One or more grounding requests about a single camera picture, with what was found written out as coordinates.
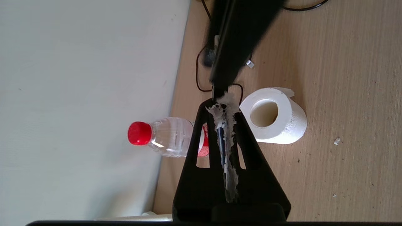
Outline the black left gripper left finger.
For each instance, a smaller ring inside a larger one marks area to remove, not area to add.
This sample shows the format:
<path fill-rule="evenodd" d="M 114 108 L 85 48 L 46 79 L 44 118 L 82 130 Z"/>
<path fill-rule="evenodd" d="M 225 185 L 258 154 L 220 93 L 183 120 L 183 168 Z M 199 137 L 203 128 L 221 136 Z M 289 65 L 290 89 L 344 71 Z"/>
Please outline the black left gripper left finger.
<path fill-rule="evenodd" d="M 213 105 L 208 99 L 199 106 L 190 146 L 182 169 L 172 205 L 175 221 L 210 221 L 212 209 L 224 202 L 225 188 L 220 150 L 215 123 L 207 108 Z M 209 168 L 197 167 L 198 145 L 202 126 L 208 127 Z"/>

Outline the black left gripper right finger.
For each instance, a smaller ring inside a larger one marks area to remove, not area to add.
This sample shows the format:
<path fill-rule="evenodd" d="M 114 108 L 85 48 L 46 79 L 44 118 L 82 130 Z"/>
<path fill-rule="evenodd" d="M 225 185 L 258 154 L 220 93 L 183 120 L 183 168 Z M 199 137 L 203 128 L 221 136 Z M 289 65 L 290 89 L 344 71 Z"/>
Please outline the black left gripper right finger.
<path fill-rule="evenodd" d="M 291 204 L 242 112 L 234 114 L 231 163 L 236 170 L 232 221 L 286 221 Z"/>

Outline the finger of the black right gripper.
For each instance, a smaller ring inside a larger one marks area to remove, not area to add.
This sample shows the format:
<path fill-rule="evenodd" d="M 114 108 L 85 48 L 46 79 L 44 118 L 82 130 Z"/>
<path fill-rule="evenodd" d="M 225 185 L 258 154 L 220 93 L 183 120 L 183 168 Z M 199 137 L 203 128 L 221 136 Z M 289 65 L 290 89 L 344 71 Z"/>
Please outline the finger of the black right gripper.
<path fill-rule="evenodd" d="M 222 84 L 224 81 L 223 74 L 215 71 L 215 66 L 218 63 L 220 51 L 220 37 L 225 29 L 228 14 L 230 14 L 232 0 L 215 0 L 209 24 L 209 44 L 210 44 L 210 59 L 212 60 L 212 70 L 210 81 L 215 91 L 227 91 L 227 84 Z"/>
<path fill-rule="evenodd" d="M 220 33 L 220 89 L 237 78 L 284 5 L 283 0 L 230 0 Z"/>

